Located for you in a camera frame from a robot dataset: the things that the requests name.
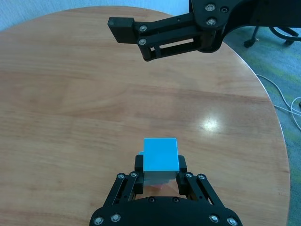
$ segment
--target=screw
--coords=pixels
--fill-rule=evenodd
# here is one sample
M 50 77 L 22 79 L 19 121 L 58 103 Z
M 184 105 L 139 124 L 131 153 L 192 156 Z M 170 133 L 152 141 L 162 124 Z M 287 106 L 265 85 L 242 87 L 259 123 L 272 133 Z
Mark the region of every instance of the screw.
M 215 222 L 215 223 L 217 223 L 219 221 L 219 219 L 216 215 L 210 215 L 209 218 L 212 222 Z
M 209 19 L 207 19 L 206 24 L 209 25 L 209 26 L 213 26 L 213 25 L 216 24 L 216 22 L 217 22 L 216 19 L 209 18 Z
M 117 222 L 120 220 L 120 218 L 121 218 L 121 216 L 119 214 L 115 213 L 114 215 L 112 215 L 111 221 Z
M 96 217 L 94 219 L 94 224 L 95 225 L 101 225 L 103 223 L 103 218 L 102 217 Z
M 139 40 L 139 45 L 145 45 L 146 44 L 146 39 L 140 39 Z
M 178 203 L 180 200 L 177 197 L 173 198 L 173 202 Z
M 118 177 L 119 179 L 122 179 L 122 178 L 124 178 L 124 174 L 123 174 L 123 173 L 119 173 L 119 174 L 117 175 L 117 177 Z
M 155 198 L 150 197 L 150 198 L 149 198 L 149 201 L 150 201 L 150 202 L 155 202 Z
M 146 26 L 146 25 L 141 25 L 140 28 L 139 28 L 139 30 L 140 30 L 141 32 L 146 31 L 146 29 L 147 29 L 147 26 Z
M 224 6 L 224 7 L 221 7 L 221 12 L 222 13 L 228 13 L 229 9 L 228 7 Z
M 205 179 L 205 176 L 202 175 L 202 174 L 199 174 L 199 175 L 198 175 L 198 178 L 200 178 L 201 180 L 204 180 L 204 179 Z
M 228 218 L 227 222 L 232 225 L 232 226 L 236 226 L 237 225 L 237 221 L 234 218 Z
M 208 12 L 211 12 L 211 11 L 215 10 L 215 5 L 212 4 L 212 3 L 207 4 L 207 5 L 205 6 L 205 10 L 208 11 Z

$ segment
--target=floor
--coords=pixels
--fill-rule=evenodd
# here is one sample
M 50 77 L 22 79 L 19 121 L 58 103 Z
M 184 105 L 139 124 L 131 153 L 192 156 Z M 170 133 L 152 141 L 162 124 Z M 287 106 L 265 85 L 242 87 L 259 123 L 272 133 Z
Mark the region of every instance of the floor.
M 122 0 L 2 0 L 0 2 L 0 31 L 15 24 L 42 16 L 45 14 L 88 6 L 119 5 L 153 9 L 171 15 L 180 15 L 188 12 L 188 0 L 152 0 L 152 1 L 122 1 Z M 283 91 L 289 103 L 295 97 L 301 96 L 301 43 L 292 46 L 283 45 L 283 40 L 274 36 L 267 28 L 258 32 L 259 41 L 249 49 L 243 42 L 252 35 L 252 27 L 244 27 L 229 34 L 225 42 L 233 48 L 255 71 L 273 80 Z M 262 80 L 272 102 L 276 105 L 285 105 L 278 91 L 266 80 Z M 295 126 L 289 113 L 276 110 L 280 120 L 285 143 L 289 156 L 291 171 L 291 202 L 289 211 L 289 226 L 300 225 L 301 215 L 301 131 Z

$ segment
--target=light blue block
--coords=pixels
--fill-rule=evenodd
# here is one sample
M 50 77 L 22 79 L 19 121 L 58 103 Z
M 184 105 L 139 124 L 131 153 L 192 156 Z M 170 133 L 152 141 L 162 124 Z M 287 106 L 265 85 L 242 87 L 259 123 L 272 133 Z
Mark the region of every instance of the light blue block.
M 144 180 L 148 184 L 167 183 L 179 172 L 176 138 L 145 138 L 143 147 Z

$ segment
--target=round table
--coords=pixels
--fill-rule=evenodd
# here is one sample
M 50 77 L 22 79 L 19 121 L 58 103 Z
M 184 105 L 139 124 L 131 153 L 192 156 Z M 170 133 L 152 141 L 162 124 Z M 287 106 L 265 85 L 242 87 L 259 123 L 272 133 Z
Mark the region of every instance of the round table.
M 176 137 L 244 226 L 286 224 L 287 153 L 273 105 L 227 45 L 145 62 L 118 44 L 110 16 L 155 21 L 140 8 L 80 8 L 0 33 L 0 224 L 82 226 L 144 137 Z M 177 195 L 176 182 L 145 196 Z

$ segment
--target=chair leg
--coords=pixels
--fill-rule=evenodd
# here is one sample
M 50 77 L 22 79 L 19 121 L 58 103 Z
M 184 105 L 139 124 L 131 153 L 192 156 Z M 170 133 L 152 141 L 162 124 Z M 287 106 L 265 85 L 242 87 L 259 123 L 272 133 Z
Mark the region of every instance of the chair leg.
M 246 48 L 249 48 L 252 45 L 254 45 L 254 43 L 256 42 L 256 34 L 257 34 L 258 30 L 259 30 L 259 27 L 258 26 L 255 27 L 252 38 L 244 42 L 244 46 Z
M 284 31 L 285 33 L 288 33 L 290 34 L 291 36 L 294 36 L 294 37 L 298 37 L 299 34 L 297 32 L 295 32 L 293 29 L 291 28 L 288 28 L 288 27 L 279 27 L 280 30 Z M 294 43 L 294 41 L 292 40 L 286 40 L 285 41 L 285 45 L 292 45 Z

